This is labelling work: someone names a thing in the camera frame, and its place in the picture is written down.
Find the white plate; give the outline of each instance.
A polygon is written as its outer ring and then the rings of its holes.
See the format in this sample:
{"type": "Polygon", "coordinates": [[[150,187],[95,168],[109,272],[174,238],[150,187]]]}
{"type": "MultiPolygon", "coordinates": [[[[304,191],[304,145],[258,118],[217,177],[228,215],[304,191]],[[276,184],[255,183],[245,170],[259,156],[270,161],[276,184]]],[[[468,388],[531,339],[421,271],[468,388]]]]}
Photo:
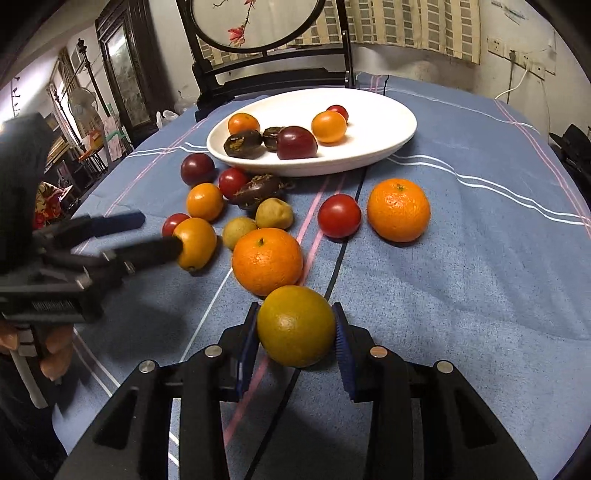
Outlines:
{"type": "Polygon", "coordinates": [[[377,93],[347,88],[314,88],[281,93],[228,115],[207,137],[207,149],[229,165],[251,173],[272,173],[287,177],[325,175],[371,165],[396,152],[417,130],[417,119],[403,104],[377,93]],[[331,105],[342,105],[349,112],[344,141],[334,147],[318,145],[314,158],[279,160],[266,151],[255,160],[226,155],[223,144],[230,135],[228,119],[238,112],[253,115],[268,127],[298,125],[311,129],[312,119],[331,105]]]}

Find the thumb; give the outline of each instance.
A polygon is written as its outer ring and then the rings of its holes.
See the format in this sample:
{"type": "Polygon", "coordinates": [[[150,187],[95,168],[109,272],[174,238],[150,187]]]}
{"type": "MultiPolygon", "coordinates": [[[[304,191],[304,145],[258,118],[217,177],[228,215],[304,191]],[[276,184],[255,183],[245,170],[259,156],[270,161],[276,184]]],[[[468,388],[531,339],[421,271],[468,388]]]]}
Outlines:
{"type": "Polygon", "coordinates": [[[0,345],[9,350],[18,349],[18,330],[0,320],[0,345]]]}

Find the orange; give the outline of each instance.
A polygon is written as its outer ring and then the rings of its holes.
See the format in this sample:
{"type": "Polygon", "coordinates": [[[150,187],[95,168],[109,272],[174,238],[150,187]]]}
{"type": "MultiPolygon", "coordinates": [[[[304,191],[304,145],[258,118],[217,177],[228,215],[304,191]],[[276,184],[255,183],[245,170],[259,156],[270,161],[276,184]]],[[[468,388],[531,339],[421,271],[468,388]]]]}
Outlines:
{"type": "Polygon", "coordinates": [[[202,218],[189,218],[179,223],[173,235],[183,242],[183,252],[177,262],[184,270],[194,271],[203,268],[216,249],[216,232],[202,218]]]}
{"type": "Polygon", "coordinates": [[[260,130],[261,125],[258,120],[249,113],[235,113],[228,120],[228,131],[230,135],[237,134],[243,130],[260,130]]]}
{"type": "Polygon", "coordinates": [[[232,268],[238,283],[261,297],[284,285],[295,285],[303,267],[300,244],[278,228],[247,233],[232,254],[232,268]]]}
{"type": "Polygon", "coordinates": [[[222,192],[213,183],[200,183],[187,195],[187,212],[192,217],[213,222],[222,210],[222,192]]]}
{"type": "Polygon", "coordinates": [[[335,342],[336,322],[326,299],[307,287],[274,290],[256,317],[267,355],[286,367],[304,368],[321,360],[335,342]]]}
{"type": "Polygon", "coordinates": [[[369,194],[368,222],[391,242],[412,242],[427,229],[431,206],[421,187],[405,179],[377,184],[369,194]]]}
{"type": "Polygon", "coordinates": [[[312,133],[319,142],[336,143],[345,136],[347,120],[338,112],[320,112],[312,120],[312,133]]]}

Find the flower painting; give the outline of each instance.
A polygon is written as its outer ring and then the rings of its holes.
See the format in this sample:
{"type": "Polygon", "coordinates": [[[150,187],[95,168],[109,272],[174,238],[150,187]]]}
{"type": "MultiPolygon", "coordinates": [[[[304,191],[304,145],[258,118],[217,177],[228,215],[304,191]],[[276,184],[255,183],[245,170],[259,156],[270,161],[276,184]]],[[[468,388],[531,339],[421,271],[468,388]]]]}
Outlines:
{"type": "MultiPolygon", "coordinates": [[[[218,4],[213,4],[213,7],[214,8],[221,7],[227,1],[228,0],[222,0],[218,4]]],[[[228,44],[228,46],[242,47],[242,45],[244,45],[244,42],[246,41],[246,39],[244,37],[244,31],[246,30],[246,26],[249,23],[248,19],[250,17],[251,10],[253,10],[255,8],[255,2],[256,2],[256,0],[245,0],[244,5],[248,5],[248,10],[246,11],[246,18],[244,19],[244,23],[242,23],[242,25],[230,28],[230,30],[228,30],[228,34],[229,34],[228,38],[229,38],[229,42],[230,42],[228,44]]]]}

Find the hand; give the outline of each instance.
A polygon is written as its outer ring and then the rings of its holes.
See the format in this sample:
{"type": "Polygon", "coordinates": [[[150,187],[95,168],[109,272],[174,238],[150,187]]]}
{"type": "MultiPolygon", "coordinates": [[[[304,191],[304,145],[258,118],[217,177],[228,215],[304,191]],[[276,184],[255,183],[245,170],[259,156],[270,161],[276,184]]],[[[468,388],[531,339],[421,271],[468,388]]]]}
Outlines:
{"type": "MultiPolygon", "coordinates": [[[[74,347],[72,345],[72,325],[60,325],[55,327],[45,341],[49,351],[40,363],[41,372],[50,380],[57,380],[67,372],[74,347]]],[[[0,352],[9,353],[9,350],[18,349],[18,331],[13,326],[0,320],[0,352]]]]}

